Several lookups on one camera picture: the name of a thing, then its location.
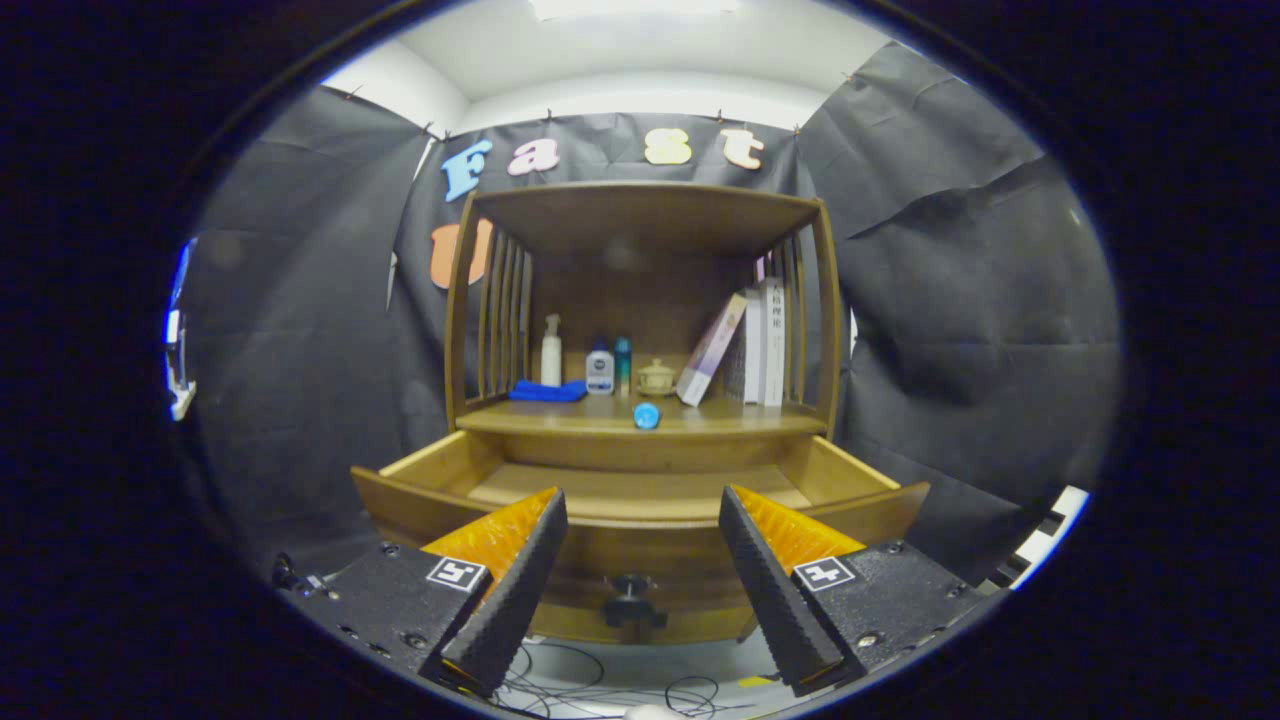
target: white spray bottle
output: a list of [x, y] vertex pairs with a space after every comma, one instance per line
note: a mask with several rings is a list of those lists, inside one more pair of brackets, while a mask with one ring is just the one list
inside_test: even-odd
[[559, 387], [561, 384], [559, 336], [556, 334], [558, 329], [559, 315], [554, 313], [547, 315], [547, 334], [543, 336], [541, 384], [550, 387]]

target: blue bottle cap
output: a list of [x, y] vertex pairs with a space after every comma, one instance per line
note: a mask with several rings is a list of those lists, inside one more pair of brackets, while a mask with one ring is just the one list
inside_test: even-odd
[[658, 419], [662, 418], [662, 411], [653, 402], [641, 402], [636, 405], [636, 409], [631, 411], [631, 416], [635, 418], [636, 427], [641, 430], [652, 430], [658, 427]]

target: colorful foam letter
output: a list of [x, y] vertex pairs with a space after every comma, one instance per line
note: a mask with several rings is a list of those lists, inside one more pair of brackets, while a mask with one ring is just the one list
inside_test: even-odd
[[644, 159], [654, 165], [684, 165], [694, 156], [689, 133], [680, 128], [654, 128], [644, 136]]
[[[449, 290], [453, 281], [453, 249], [458, 242], [461, 225], [440, 225], [431, 231], [431, 282], [440, 290]], [[476, 246], [471, 251], [471, 266], [467, 269], [467, 284], [474, 284], [484, 277], [485, 260], [489, 258], [489, 238], [493, 223], [480, 218], [476, 227]]]
[[760, 160], [751, 158], [751, 150], [764, 150], [764, 143], [755, 140], [749, 129], [722, 129], [724, 136], [724, 156], [730, 163], [749, 170], [759, 170]]
[[516, 156], [507, 165], [508, 176], [525, 176], [534, 170], [549, 170], [559, 163], [556, 141], [548, 137], [531, 140], [516, 149]]
[[480, 142], [440, 163], [444, 177], [449, 181], [449, 191], [444, 193], [444, 201], [452, 202], [480, 184], [480, 172], [484, 170], [484, 154], [493, 150], [493, 142], [481, 140]]

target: blue towel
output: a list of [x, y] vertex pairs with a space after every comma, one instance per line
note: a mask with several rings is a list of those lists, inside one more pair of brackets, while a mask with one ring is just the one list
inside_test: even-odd
[[573, 380], [561, 387], [540, 386], [529, 380], [516, 380], [516, 388], [507, 393], [511, 400], [538, 402], [577, 402], [586, 395], [586, 380]]

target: pink book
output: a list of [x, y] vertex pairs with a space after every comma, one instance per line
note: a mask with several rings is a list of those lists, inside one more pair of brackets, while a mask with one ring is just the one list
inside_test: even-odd
[[676, 382], [676, 395], [685, 405], [698, 407], [698, 404], [703, 401], [703, 395], [707, 393], [707, 388], [716, 375], [716, 368], [719, 366], [721, 359], [724, 357], [724, 350], [733, 340], [733, 331], [737, 329], [744, 310], [746, 310], [746, 297], [735, 292], [712, 327], [707, 328], [703, 338], [698, 341], [694, 355], [680, 373], [680, 380]]

